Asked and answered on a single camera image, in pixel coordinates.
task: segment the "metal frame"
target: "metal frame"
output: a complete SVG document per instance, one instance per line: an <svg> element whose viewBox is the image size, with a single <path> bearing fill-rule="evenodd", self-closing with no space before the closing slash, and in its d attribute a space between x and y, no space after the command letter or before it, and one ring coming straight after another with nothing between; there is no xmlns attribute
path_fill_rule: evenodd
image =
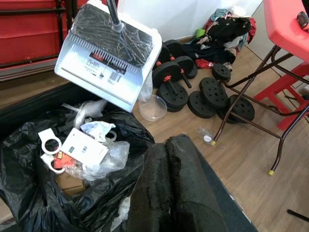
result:
<svg viewBox="0 0 309 232"><path fill-rule="evenodd" d="M240 118L240 119L242 119L243 121L247 122L248 124L250 124L250 125L252 125L252 126L254 126L254 127L256 127L256 128L258 128L258 129L260 129L260 130L262 130L262 131L264 131L264 132L266 132L266 133L268 133L268 134L270 134L270 135L272 135L272 136L274 136L274 137L276 137L276 138L278 138L278 139L280 139L279 146L278 146L278 152L277 152L277 156L276 156L275 162L273 163L273 165L272 165L270 171L268 172L270 175L273 175L273 174L274 174L274 171L276 170L276 168L277 168L277 166L278 166L278 164L279 164L279 162L280 162L281 154L282 154L282 148L283 148L283 143L284 143L284 140L285 140L286 136L287 136L288 133L291 131L291 129L296 125L296 123L307 113L307 111L309 111L309 104L308 104L308 105L305 107L304 110L294 111L294 112L290 112L290 113L282 113L282 112L280 112L278 109L276 109L276 107L265 105L265 104L263 104L263 103L261 103L261 102L255 100L255 99L253 99L253 98L251 98L251 97L249 97L248 95L245 94L245 91L249 88L249 86L250 86L250 85L252 84L252 82L255 80L256 76L257 76L258 74L261 74L262 72L264 72L264 71L266 71L266 70L272 68L272 67L277 67L277 68L279 68L281 71L287 73L288 75L291 75L292 77L294 77L294 78L296 78L296 79L298 79L298 80L300 80L300 81L302 81L302 82L304 82L304 83L309 84L309 81L308 81L308 80L303 79L303 78L301 78L300 76L297 76L296 74L294 74L294 73L292 73L292 72L290 72L290 71L286 70L285 68L283 68L283 67L281 67L281 66L278 65L279 63L281 63L281 62L283 62L283 61L285 61L285 60L287 60L288 58L290 58L290 57L293 56L293 54L288 53L288 54L286 54L286 55L284 55L284 56L278 58L277 60L275 60L275 56L276 56L276 54L280 51L280 49L281 49L281 48L278 47L278 46L276 46L276 45L273 46L273 48L270 50L270 52L266 55L266 57L264 58L264 60L263 60L263 61L261 62L261 64L258 66L258 68L256 69L256 71L253 72L252 74L250 74L249 76L247 76L247 77L245 77L245 78L243 78L243 79L237 81L236 83L234 83L234 84L232 84L232 85L228 85L226 81L222 81L222 83L225 85L225 87L227 87L227 88L231 89L232 91L238 93L238 96L237 96L236 100L235 100L235 101L231 104L231 106L229 107L229 109L228 109L228 111L227 111L227 113L226 113L224 119L222 120L221 126L220 126L220 128L218 129L218 131L217 131L217 133L216 133L216 135L215 135L215 137L214 137L214 139L213 139L213 141L214 141L213 144L215 144L216 141L218 141L218 139L219 139L219 137L220 137L220 135L221 135L221 133L222 133L224 127L225 127L225 124L226 124L226 122L227 122L227 119L228 119L228 117L229 117L230 115L232 115L232 116L234 116L234 117L237 117L237 118ZM267 62L270 58L271 58L271 63L268 64L268 65L266 65L266 62ZM246 82L246 81L247 81L247 83L245 84L245 86L242 88L241 91L238 91L238 90L234 89L234 87L236 87L236 86L238 86L238 85L240 85L240 84L242 84L242 83L244 83L244 82ZM251 101L253 101L253 102L259 104L260 106L263 106L264 108L266 108L266 109L268 109L268 110L270 110L270 111L272 111L272 112L274 112L274 113L276 113L276 114L279 114L279 115L281 115L281 116L290 116L290 115L296 115L296 114L298 114L298 116L297 116L297 118L291 123L291 125L285 130L285 132L280 136L280 135L278 135L278 134L276 134L276 133L274 133L274 132L272 132L272 131L270 131L270 130L268 130L268 129L266 129L266 128L260 126L260 125L257 125L257 124L255 124L255 123L253 123L253 122L251 122L251 121L249 121L249 120L247 120L247 119L241 117L240 115L235 114L234 112L232 112L233 107L236 105L236 103L238 102L238 100L239 100L241 97L245 97L245 98L247 98L247 99L249 99L249 100L251 100Z"/></svg>
<svg viewBox="0 0 309 232"><path fill-rule="evenodd" d="M29 10L0 10L0 16L3 15L36 15L36 14L50 14L50 13L56 13L57 14L57 22L58 22L58 31L59 31L59 42L60 46L63 44L63 25L62 25L62 13L66 12L66 21L67 21L67 28L71 28L72 26L72 3L71 1L77 1L77 0L65 0L66 7L61 6L61 0L55 0L56 1L56 8L49 8L49 9L29 9ZM50 60L53 58L57 58L58 55L54 56L48 56L48 57L42 57L42 58L36 58L31 59L27 61L21 61L21 62L14 62L9 64L0 65L0 68L9 68L15 65L22 65L22 64L29 64L33 62L38 61L44 61L44 60ZM42 69L38 69L35 73L41 73Z"/></svg>

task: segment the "blue fabric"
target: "blue fabric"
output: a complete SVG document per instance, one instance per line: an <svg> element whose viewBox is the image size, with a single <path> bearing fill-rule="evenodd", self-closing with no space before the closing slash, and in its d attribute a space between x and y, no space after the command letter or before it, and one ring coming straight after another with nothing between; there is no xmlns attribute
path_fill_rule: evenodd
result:
<svg viewBox="0 0 309 232"><path fill-rule="evenodd" d="M227 9L217 9L215 13L211 15L211 20L214 22L220 17L224 17L227 14Z"/></svg>
<svg viewBox="0 0 309 232"><path fill-rule="evenodd" d="M246 44L248 40L249 33L247 32L246 34L243 35L242 40L238 44L238 50L241 51L242 47Z"/></svg>

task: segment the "broom handle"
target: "broom handle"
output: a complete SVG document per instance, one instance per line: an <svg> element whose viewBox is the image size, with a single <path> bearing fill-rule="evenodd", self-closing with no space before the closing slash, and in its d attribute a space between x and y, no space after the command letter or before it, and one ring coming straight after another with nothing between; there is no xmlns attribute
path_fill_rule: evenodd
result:
<svg viewBox="0 0 309 232"><path fill-rule="evenodd" d="M106 2L107 2L107 6L108 6L108 9L110 11L111 18L112 18L112 24L113 24L113 26L117 27L121 24L121 21L118 18L115 1L114 0L107 0Z"/></svg>

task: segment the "clear plastic bowl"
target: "clear plastic bowl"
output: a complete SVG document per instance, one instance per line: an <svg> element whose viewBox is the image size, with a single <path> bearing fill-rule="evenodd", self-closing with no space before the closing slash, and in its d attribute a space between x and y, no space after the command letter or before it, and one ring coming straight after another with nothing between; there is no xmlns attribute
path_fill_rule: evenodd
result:
<svg viewBox="0 0 309 232"><path fill-rule="evenodd" d="M139 101L140 115L147 121L157 121L162 118L168 108L162 98L156 95L151 95L148 101Z"/></svg>

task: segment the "small plastic bottle cap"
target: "small plastic bottle cap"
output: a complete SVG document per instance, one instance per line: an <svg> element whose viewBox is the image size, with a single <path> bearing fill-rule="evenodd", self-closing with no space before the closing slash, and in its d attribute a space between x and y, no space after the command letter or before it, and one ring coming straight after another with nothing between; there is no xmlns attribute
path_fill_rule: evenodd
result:
<svg viewBox="0 0 309 232"><path fill-rule="evenodd" d="M205 135L204 136L204 140L205 140L205 142L210 142L211 141L211 137L209 135Z"/></svg>

